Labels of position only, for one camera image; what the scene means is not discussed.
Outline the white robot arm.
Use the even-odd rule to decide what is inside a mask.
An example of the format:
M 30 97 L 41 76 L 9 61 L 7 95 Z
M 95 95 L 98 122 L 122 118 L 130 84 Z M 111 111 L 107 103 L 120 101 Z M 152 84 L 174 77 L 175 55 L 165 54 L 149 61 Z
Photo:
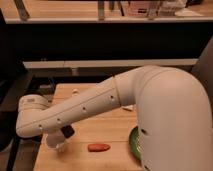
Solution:
M 112 76 L 49 106 L 40 95 L 18 104 L 16 133 L 33 137 L 133 106 L 145 171 L 213 171 L 213 122 L 204 86 L 174 67 L 144 66 Z

